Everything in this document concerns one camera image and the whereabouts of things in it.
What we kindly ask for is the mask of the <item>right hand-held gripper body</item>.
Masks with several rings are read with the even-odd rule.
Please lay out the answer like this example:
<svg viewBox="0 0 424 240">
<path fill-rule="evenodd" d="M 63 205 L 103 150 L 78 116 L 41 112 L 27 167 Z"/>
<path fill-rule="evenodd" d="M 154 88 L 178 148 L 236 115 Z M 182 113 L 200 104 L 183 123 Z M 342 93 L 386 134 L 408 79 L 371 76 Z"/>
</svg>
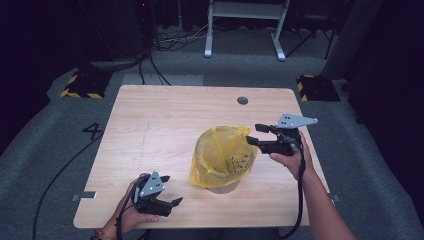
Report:
<svg viewBox="0 0 424 240">
<path fill-rule="evenodd" d="M 292 156 L 301 149 L 299 128 L 317 123 L 316 118 L 283 113 L 275 125 L 269 125 L 269 132 L 276 136 L 276 140 L 260 141 L 261 147 L 259 149 L 263 154 L 279 153 Z"/>
</svg>

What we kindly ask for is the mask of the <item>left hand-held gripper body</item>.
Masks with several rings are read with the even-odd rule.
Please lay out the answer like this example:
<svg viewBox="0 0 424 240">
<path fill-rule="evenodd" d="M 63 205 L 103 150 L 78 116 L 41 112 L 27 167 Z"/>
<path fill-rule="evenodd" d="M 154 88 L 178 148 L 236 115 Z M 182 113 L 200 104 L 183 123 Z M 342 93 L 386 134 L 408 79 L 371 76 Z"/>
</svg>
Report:
<svg viewBox="0 0 424 240">
<path fill-rule="evenodd" d="M 168 217 L 173 204 L 158 199 L 164 190 L 164 180 L 157 171 L 140 176 L 135 183 L 134 207 L 140 213 Z"/>
</svg>

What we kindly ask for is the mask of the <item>yellow plastic bag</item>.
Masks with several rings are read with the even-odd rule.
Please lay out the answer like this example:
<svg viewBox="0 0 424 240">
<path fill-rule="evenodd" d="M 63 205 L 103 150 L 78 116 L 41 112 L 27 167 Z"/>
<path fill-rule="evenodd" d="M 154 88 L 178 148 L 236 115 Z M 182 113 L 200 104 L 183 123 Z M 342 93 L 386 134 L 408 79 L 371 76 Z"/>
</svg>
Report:
<svg viewBox="0 0 424 240">
<path fill-rule="evenodd" d="M 202 188 L 220 188 L 250 174 L 258 148 L 247 143 L 251 129 L 217 126 L 198 138 L 190 170 L 190 183 Z"/>
</svg>

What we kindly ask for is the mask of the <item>clear plastic bin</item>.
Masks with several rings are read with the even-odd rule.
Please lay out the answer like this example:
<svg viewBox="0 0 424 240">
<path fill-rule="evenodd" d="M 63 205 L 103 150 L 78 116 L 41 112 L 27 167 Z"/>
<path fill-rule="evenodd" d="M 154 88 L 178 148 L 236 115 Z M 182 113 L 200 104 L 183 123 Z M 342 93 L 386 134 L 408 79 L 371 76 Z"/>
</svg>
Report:
<svg viewBox="0 0 424 240">
<path fill-rule="evenodd" d="M 220 187 L 208 188 L 208 191 L 214 194 L 227 194 L 234 191 L 239 185 L 239 181 Z"/>
</svg>

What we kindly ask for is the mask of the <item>person's right hand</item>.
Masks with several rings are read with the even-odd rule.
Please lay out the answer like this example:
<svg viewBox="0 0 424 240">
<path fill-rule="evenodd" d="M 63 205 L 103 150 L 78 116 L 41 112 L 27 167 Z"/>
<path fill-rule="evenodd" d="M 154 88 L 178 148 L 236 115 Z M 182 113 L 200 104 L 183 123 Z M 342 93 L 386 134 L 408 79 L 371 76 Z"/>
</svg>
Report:
<svg viewBox="0 0 424 240">
<path fill-rule="evenodd" d="M 311 153 L 309 150 L 309 146 L 306 142 L 306 139 L 304 138 L 304 135 L 302 132 L 299 132 L 299 134 L 301 136 L 303 152 L 297 152 L 292 156 L 285 156 L 278 153 L 271 153 L 270 158 L 282 164 L 284 167 L 286 167 L 296 180 L 298 180 L 299 178 L 301 160 L 304 160 L 305 170 L 303 173 L 303 180 L 308 182 L 310 179 L 312 179 L 316 175 L 316 172 L 313 166 Z"/>
</svg>

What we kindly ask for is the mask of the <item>person's left hand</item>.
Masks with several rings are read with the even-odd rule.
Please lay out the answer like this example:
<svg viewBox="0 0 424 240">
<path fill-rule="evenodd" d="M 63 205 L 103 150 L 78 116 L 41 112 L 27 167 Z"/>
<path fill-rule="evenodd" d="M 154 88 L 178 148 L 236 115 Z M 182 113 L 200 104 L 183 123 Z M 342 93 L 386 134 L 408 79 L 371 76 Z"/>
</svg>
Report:
<svg viewBox="0 0 424 240">
<path fill-rule="evenodd" d="M 133 180 L 124 196 L 119 201 L 114 213 L 103 226 L 103 228 L 112 228 L 116 229 L 116 220 L 118 217 L 121 217 L 121 232 L 126 233 L 134 229 L 135 227 L 151 222 L 158 222 L 159 217 L 157 215 L 143 214 L 139 213 L 130 203 L 128 197 L 132 195 L 131 190 L 135 184 L 136 180 Z"/>
</svg>

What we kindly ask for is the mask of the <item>black yellow striped base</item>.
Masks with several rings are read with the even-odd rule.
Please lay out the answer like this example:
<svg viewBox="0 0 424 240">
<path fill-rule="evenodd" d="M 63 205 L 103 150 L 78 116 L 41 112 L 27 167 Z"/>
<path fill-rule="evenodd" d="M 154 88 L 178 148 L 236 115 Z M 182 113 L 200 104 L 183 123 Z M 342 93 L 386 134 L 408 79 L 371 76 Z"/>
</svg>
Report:
<svg viewBox="0 0 424 240">
<path fill-rule="evenodd" d="M 300 75 L 296 79 L 300 98 L 306 101 L 339 102 L 340 97 L 331 80 L 322 76 Z"/>
<path fill-rule="evenodd" d="M 101 70 L 76 71 L 62 91 L 61 97 L 102 99 L 112 75 L 112 72 Z"/>
</svg>

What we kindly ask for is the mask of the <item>black tripod stand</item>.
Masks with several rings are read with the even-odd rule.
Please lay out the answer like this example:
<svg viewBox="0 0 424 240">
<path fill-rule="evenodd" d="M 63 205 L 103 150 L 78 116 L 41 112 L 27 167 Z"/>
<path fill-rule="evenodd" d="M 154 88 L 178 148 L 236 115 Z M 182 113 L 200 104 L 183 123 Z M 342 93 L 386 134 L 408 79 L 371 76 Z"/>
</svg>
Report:
<svg viewBox="0 0 424 240">
<path fill-rule="evenodd" d="M 300 29 L 306 29 L 309 34 L 302 38 L 301 41 L 290 50 L 286 56 L 289 57 L 297 49 L 299 49 L 308 39 L 314 37 L 318 31 L 324 34 L 324 37 L 328 41 L 328 45 L 325 51 L 324 59 L 327 60 L 330 54 L 334 36 L 336 33 L 336 22 L 337 17 L 335 14 L 330 15 L 317 15 L 317 14 L 298 14 L 298 25 L 296 27 L 296 33 L 299 33 Z"/>
</svg>

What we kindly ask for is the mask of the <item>white metal stand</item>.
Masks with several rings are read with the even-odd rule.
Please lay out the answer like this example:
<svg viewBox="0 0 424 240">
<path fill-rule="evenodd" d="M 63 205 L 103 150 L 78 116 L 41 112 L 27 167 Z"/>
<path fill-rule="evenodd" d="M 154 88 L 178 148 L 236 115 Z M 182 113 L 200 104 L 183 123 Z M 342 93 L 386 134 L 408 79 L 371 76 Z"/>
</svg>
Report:
<svg viewBox="0 0 424 240">
<path fill-rule="evenodd" d="M 213 21 L 214 18 L 246 18 L 246 19 L 265 19 L 277 20 L 276 31 L 271 33 L 276 55 L 279 61 L 285 61 L 286 55 L 279 41 L 282 27 L 287 15 L 291 0 L 283 0 L 278 4 L 267 3 L 246 3 L 246 2 L 223 2 L 219 0 L 209 0 L 208 6 L 208 29 L 205 42 L 204 56 L 212 56 L 213 46 Z"/>
</svg>

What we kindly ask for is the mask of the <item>grey column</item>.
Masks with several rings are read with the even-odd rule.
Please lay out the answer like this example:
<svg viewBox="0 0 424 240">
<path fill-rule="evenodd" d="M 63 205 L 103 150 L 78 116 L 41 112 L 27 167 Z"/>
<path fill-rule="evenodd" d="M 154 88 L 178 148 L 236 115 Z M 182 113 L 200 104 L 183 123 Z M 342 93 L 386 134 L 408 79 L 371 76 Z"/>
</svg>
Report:
<svg viewBox="0 0 424 240">
<path fill-rule="evenodd" d="M 329 80 L 339 80 L 344 76 L 370 30 L 382 2 L 383 0 L 356 0 L 321 71 L 322 77 Z"/>
</svg>

